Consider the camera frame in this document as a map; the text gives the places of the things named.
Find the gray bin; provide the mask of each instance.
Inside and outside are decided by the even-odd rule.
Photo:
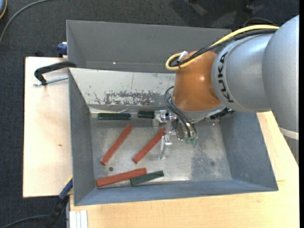
[[[167,73],[164,62],[182,50],[196,50],[229,33],[228,30],[68,21],[68,59],[78,67]],[[172,136],[170,157],[158,160],[155,146],[138,164],[133,156],[159,131],[151,120],[99,121],[88,104],[87,84],[69,72],[69,100],[75,205],[178,199],[278,190],[256,114],[234,113],[217,122],[199,122],[199,140],[186,144]],[[127,124],[133,126],[106,166],[100,159]],[[98,189],[98,178],[146,167],[165,177],[132,187],[129,181]]]

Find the metal clamp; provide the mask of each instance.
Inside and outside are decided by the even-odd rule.
[[[45,73],[49,73],[49,72],[53,72],[59,69],[63,69],[66,67],[76,67],[76,64],[73,62],[69,62],[69,61],[64,61],[64,62],[60,62],[60,63],[55,63],[49,66],[44,66],[44,67],[40,67],[38,69],[36,69],[34,75],[35,77],[41,82],[40,84],[37,84],[35,86],[39,86],[39,85],[47,85],[49,83],[53,83],[53,82],[57,82],[60,80],[64,80],[65,78],[57,78],[57,79],[51,79],[51,80],[46,80],[42,74]]]

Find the rusty stain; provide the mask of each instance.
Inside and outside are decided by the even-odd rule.
[[[97,97],[96,93],[94,93],[94,95],[95,95],[95,100],[94,100],[94,101],[101,105],[102,100],[100,100],[100,99]]]
[[[119,92],[105,92],[105,97],[103,102],[106,105],[150,105],[154,103],[152,96],[161,95],[160,93],[153,93],[151,91],[148,92],[127,92],[127,91],[119,91]]]

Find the yellow cable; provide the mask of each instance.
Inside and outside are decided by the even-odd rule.
[[[241,29],[238,29],[234,32],[231,32],[230,34],[224,36],[222,39],[218,40],[217,42],[213,43],[211,46],[214,46],[218,43],[221,43],[225,40],[228,40],[238,34],[241,34],[241,33],[244,33],[244,32],[247,32],[247,31],[251,31],[251,30],[255,30],[255,29],[279,29],[279,27],[277,26],[273,26],[273,25],[252,25],[252,26],[248,26],[248,27],[244,27],[244,28],[241,28]],[[170,71],[174,71],[174,70],[178,70],[180,68],[183,68],[183,67],[186,67],[188,66],[189,64],[191,64],[192,62],[194,62],[195,60],[199,59],[202,55],[204,54],[201,54],[195,58],[193,58],[192,60],[180,65],[180,66],[175,66],[175,67],[170,67],[170,62],[174,59],[174,58],[177,58],[181,55],[181,53],[177,53],[177,54],[174,54],[173,56],[169,57],[169,59],[167,60],[166,62],[166,69],[170,70]]]

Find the black clamp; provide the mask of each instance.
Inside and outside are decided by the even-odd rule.
[[[35,77],[42,83],[43,86],[47,85],[48,82],[47,80],[43,77],[42,74],[53,72],[59,69],[63,69],[66,67],[77,67],[75,63],[70,62],[70,61],[64,61],[60,63],[55,63],[49,66],[44,66],[36,69],[34,75]]]

